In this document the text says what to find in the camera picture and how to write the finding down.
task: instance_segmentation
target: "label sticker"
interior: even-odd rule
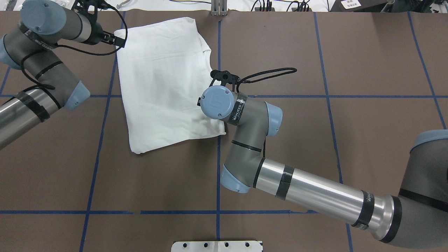
[[[344,0],[340,3],[345,9],[352,9],[361,6],[358,0]]]

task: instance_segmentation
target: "black cable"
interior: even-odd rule
[[[292,1],[292,2],[289,2],[289,5],[288,5],[288,8],[286,9],[286,11],[289,11],[289,8],[291,7],[291,5],[293,4],[293,3],[297,3],[297,9],[299,9],[299,1]]]
[[[190,1],[190,0],[170,0],[171,2],[192,2],[192,3],[205,3],[205,4],[211,4],[209,2],[204,1]]]
[[[126,25],[125,19],[123,18],[121,13],[115,7],[113,7],[112,5],[110,5],[108,3],[106,3],[106,4],[107,4],[108,8],[113,9],[118,14],[118,16],[120,16],[121,21],[123,22],[123,25],[125,26],[125,29],[126,29],[125,42],[124,42],[124,43],[126,43],[126,40],[128,39],[128,26]],[[82,53],[89,54],[89,55],[94,55],[94,56],[107,56],[107,55],[114,54],[118,50],[122,49],[122,47],[118,47],[117,49],[113,50],[112,52],[108,52],[108,53],[93,53],[93,52],[86,52],[84,50],[81,50],[81,49],[78,49],[78,48],[74,48],[74,47],[71,47],[71,46],[68,46],[68,45],[58,45],[57,44],[56,46],[57,47],[63,47],[63,48],[72,49],[72,50],[75,50],[77,52],[82,52]]]
[[[264,143],[263,143],[263,157],[266,157],[266,138],[264,138]]]
[[[260,3],[260,10],[261,10],[261,1],[260,1],[260,0],[256,0],[256,1],[254,2],[254,5],[252,6],[252,9],[250,9],[250,11],[253,11],[253,10],[254,10],[254,7],[255,7],[255,5],[257,4],[257,2]]]
[[[252,80],[248,80],[250,78],[257,77],[257,76],[260,76],[260,75],[276,73],[276,72],[283,72],[283,71],[288,71],[288,72],[275,74],[275,75],[270,75],[270,76],[267,76],[267,77],[264,77],[264,78],[260,78],[260,79],[256,79],[256,80],[253,80],[253,81]],[[284,68],[272,69],[272,70],[263,71],[263,72],[259,72],[259,73],[256,73],[256,74],[252,74],[252,75],[246,76],[246,77],[244,77],[242,79],[239,79],[237,81],[237,93],[240,92],[240,85],[241,85],[241,83],[255,83],[255,82],[259,82],[259,81],[265,80],[265,79],[270,79],[270,78],[278,77],[278,76],[285,75],[285,74],[292,74],[292,73],[295,73],[295,72],[297,72],[296,68],[284,67]]]
[[[24,57],[24,58],[22,59],[22,61],[20,61],[20,70],[22,70],[23,75],[25,75],[25,77],[27,77],[28,80],[30,80],[30,81],[32,81],[33,83],[35,83],[36,86],[38,86],[38,87],[40,87],[40,88],[46,88],[46,89],[54,90],[54,89],[55,89],[54,86],[52,86],[52,85],[48,85],[48,84],[40,83],[40,82],[38,82],[37,80],[33,79],[31,76],[29,76],[28,73],[25,71],[25,67],[23,66],[23,64],[25,63],[25,61],[26,61],[27,59],[29,59],[31,56],[34,56],[34,55],[36,55],[36,54],[38,54],[38,53],[41,53],[41,52],[46,52],[46,50],[45,50],[45,49],[37,50],[37,51],[35,51],[35,52],[32,52],[32,53],[28,54],[26,57]]]

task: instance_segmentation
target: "brown table surface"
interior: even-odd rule
[[[196,19],[212,48],[212,68],[239,76],[298,69],[241,86],[283,109],[278,135],[267,139],[270,159],[397,195],[417,135],[446,128],[446,14],[125,14],[129,27],[184,16]],[[19,18],[0,12],[0,34]],[[110,32],[120,27],[112,12],[101,12],[99,22]],[[267,252],[408,251],[262,191],[219,186],[233,126],[225,136],[133,154],[115,57],[55,52],[92,97],[0,151],[0,251],[159,252],[174,241],[217,239],[262,240]],[[0,102],[32,85],[5,65],[0,83]]]

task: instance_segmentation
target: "black tape band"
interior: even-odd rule
[[[362,191],[364,200],[362,202],[361,212],[356,222],[352,225],[361,230],[365,230],[369,227],[369,222],[373,215],[373,209],[375,208],[375,197],[373,194]]]
[[[62,61],[56,61],[55,63],[47,66],[46,68],[42,69],[42,71],[40,71],[38,74],[36,74],[36,76],[34,76],[36,78],[36,80],[38,80],[44,73],[46,73],[48,70],[52,69],[53,67],[62,64]]]
[[[262,157],[260,164],[258,165],[258,169],[257,169],[257,173],[255,173],[255,179],[254,179],[254,184],[252,185],[253,188],[257,188],[257,180],[258,180],[258,176],[260,175],[260,171],[261,171],[261,167],[263,166],[264,160],[266,158]]]
[[[276,198],[279,198],[281,200],[286,199],[286,194],[288,193],[289,186],[291,185],[291,180],[293,179],[293,173],[294,167],[291,167],[289,165],[284,166],[279,188],[277,189]]]
[[[400,188],[400,192],[398,193],[398,195],[448,213],[448,203],[444,201],[436,200],[434,198],[430,198],[428,196],[424,196],[413,191],[408,191],[403,188]]]
[[[247,101],[247,95],[243,93],[239,93],[237,97],[237,101],[233,106],[233,110],[230,113],[230,117],[228,118],[228,123],[237,126],[240,122],[241,115],[243,114],[244,105]]]
[[[27,93],[20,91],[14,97],[21,101],[26,107],[31,109],[31,111],[36,114],[41,122],[44,122],[45,120],[50,118],[50,114],[47,112],[47,110],[39,103],[37,103],[37,101]]]
[[[261,149],[260,149],[260,148],[257,148],[257,147],[254,147],[254,146],[250,146],[250,145],[247,145],[247,144],[245,144],[245,143],[240,143],[240,142],[237,142],[237,141],[235,141],[235,140],[232,140],[232,143],[233,143],[233,144],[236,144],[236,145],[238,145],[238,146],[247,148],[247,149],[252,150],[252,151],[261,152]]]
[[[393,199],[392,223],[391,223],[391,227],[389,228],[389,231],[386,234],[386,236],[383,239],[380,240],[380,242],[383,242],[383,243],[391,242],[395,238],[395,235],[398,232],[398,228],[400,227],[400,222],[401,222],[401,202],[400,202],[400,199],[398,197],[392,196],[392,199]]]
[[[19,30],[31,41],[34,43],[42,46],[46,50],[52,50],[57,48],[56,45],[44,40],[39,34],[33,32],[32,30],[28,29],[22,22],[19,23]]]

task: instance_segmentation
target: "mounting plate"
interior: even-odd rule
[[[263,252],[262,241],[175,242],[171,252]]]

